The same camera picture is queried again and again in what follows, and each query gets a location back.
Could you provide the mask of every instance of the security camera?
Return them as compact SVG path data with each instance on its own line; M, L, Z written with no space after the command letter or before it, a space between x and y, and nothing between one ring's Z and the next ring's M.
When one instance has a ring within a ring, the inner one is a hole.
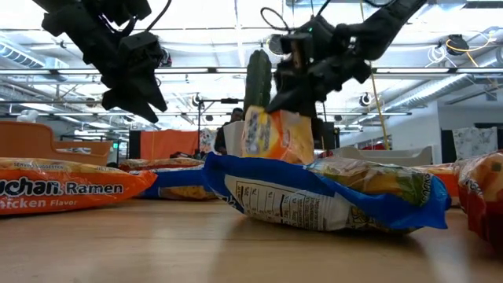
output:
M360 104L360 106L362 107L367 107L370 105L370 101L371 101L371 98L370 98L370 95L369 93L365 93L363 94L361 97L360 97L360 100L358 101L358 103Z

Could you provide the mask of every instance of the crumpled bag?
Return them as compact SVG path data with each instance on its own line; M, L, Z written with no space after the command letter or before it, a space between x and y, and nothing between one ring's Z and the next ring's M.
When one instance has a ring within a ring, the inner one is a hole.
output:
M468 229L503 252L503 153L458 160L453 167Z
M264 108L250 106L244 121L242 149L243 157L309 164L314 160L310 118L283 110L268 114Z

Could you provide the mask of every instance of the black cable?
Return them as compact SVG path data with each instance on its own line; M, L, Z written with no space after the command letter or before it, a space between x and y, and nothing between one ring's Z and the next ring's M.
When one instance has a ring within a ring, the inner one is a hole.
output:
M167 0L167 3L164 6L163 10L160 11L157 18L145 29L145 31L150 31L157 24L157 22L160 20L160 18L164 16L164 14L166 13L166 11L170 7L170 5L171 5L171 0Z
M329 5L330 1L331 0L326 0L325 3L323 3L323 6L320 8L318 13L316 14L316 17L321 15L321 12L323 12L323 10Z
M266 17L264 16L264 11L269 11L269 12L272 12L273 14L275 14L277 17L280 18L280 20L283 22L283 24L285 25L284 28L279 28L279 27L276 27L274 26L273 24L271 24L267 19ZM260 9L260 16L262 16L262 19L266 22L266 24L268 24L271 28L273 28L274 30L276 31L293 31L289 26L288 24L285 22L285 20L283 19L283 17L278 13L276 12L274 9L271 9L269 7L263 7Z
M133 32L134 30L134 26L136 25L136 21L138 19L136 17L131 17L129 19L129 22L127 23L127 26L122 30L122 31L119 31L120 35L121 36L128 36L131 34L131 32Z

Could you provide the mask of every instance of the person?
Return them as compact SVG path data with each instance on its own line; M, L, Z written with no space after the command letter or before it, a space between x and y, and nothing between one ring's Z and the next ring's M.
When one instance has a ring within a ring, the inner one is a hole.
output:
M222 155L227 154L226 137L223 134L223 127L225 125L229 125L230 123L241 121L242 119L243 119L243 109L241 108L233 109L233 112L230 115L230 122L224 123L223 126L221 126L217 131L217 137L215 138L215 146L214 146L215 151L217 153L220 153Z

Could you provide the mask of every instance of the fluorescent light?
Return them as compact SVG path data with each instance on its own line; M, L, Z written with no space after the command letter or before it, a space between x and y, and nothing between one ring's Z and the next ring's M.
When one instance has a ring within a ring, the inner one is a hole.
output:
M376 73L444 73L448 68L378 68Z
M55 116L92 116L93 113L54 113Z
M113 126L108 125L107 123L99 123L99 122L91 122L91 123L89 123L89 126L99 127L99 128L102 128L102 129L108 129L108 128L112 128L113 127Z
M0 70L0 75L50 75L50 72L43 69L10 69Z
M81 123L80 121L78 121L77 119L74 119L74 118L71 118L71 117L65 117L65 116L62 116L61 117L62 119L65 119L69 122L73 122L73 123Z
M246 68L217 68L217 73L246 74Z
M118 113L118 112L103 112L103 113L98 113L98 116L125 116L125 115L131 115L131 113Z
M163 74L204 74L208 68L158 68L154 71L157 75Z
M45 111L45 112L57 111L57 108L54 108L53 106L40 104L40 103L22 103L20 105L24 106L24 107L40 110L40 111Z
M459 68L460 73L486 73L486 72L503 72L503 68Z
M403 113L398 113L398 112L389 112L389 113L383 113L383 116L408 116L408 115L412 115L411 112L403 112Z
M86 130L74 130L73 134L78 136L104 137L103 133L91 133Z
M100 75L97 69L84 68L84 69L57 69L61 75Z

